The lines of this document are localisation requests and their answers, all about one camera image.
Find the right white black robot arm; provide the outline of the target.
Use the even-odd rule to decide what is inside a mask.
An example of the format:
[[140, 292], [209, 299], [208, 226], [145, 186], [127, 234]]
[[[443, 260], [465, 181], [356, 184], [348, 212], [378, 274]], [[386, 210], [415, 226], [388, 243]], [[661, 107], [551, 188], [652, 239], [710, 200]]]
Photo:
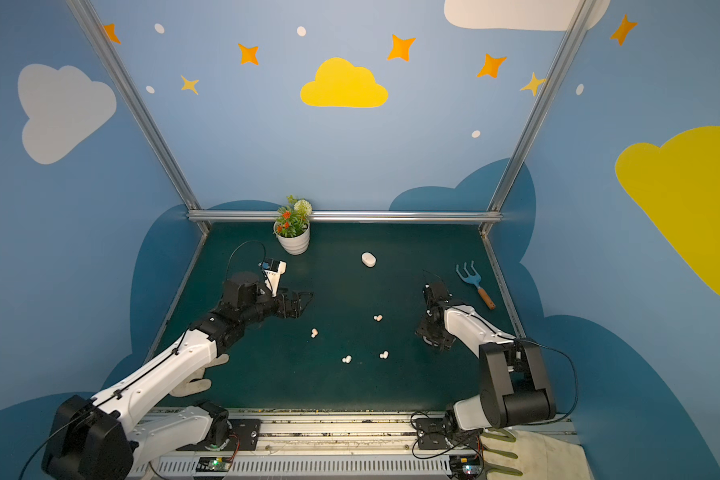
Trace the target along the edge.
[[498, 329], [456, 300], [441, 281], [425, 284], [423, 297], [426, 308], [416, 335], [441, 351], [460, 341], [478, 359], [479, 392], [448, 408], [451, 426], [471, 431], [555, 418], [556, 400], [541, 346]]

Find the white earbud charging case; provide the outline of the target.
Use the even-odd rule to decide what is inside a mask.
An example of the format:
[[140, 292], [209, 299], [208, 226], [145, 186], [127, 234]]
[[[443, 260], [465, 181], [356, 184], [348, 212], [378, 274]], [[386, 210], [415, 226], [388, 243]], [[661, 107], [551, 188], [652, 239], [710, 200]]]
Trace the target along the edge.
[[377, 259], [372, 253], [363, 252], [361, 254], [361, 261], [366, 267], [373, 268], [376, 265]]

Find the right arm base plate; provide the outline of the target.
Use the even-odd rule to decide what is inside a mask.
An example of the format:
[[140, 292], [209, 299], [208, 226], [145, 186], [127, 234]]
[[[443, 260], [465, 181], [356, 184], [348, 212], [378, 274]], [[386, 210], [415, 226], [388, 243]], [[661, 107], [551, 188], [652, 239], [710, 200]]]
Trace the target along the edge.
[[456, 449], [478, 449], [480, 430], [462, 430], [450, 417], [415, 417], [411, 424], [416, 432], [415, 451], [432, 452]]

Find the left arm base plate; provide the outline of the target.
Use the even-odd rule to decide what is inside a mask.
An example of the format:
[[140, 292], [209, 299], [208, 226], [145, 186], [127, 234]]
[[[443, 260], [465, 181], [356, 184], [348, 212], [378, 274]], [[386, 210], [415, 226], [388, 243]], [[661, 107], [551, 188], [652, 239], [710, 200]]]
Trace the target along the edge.
[[254, 451], [262, 422], [255, 418], [215, 420], [206, 437], [197, 444], [185, 445], [178, 451], [232, 452]]

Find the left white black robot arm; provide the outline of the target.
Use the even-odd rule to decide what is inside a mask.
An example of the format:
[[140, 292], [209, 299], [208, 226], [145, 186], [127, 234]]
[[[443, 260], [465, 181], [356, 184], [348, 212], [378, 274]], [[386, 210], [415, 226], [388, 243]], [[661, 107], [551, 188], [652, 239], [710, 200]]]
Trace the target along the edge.
[[130, 471], [175, 449], [228, 437], [228, 413], [212, 403], [158, 421], [143, 417], [194, 373], [225, 354], [248, 326], [269, 317], [298, 318], [311, 292], [274, 290], [277, 275], [251, 272], [223, 283], [216, 307], [166, 350], [89, 399], [74, 395], [56, 411], [41, 469], [54, 479], [124, 479]]

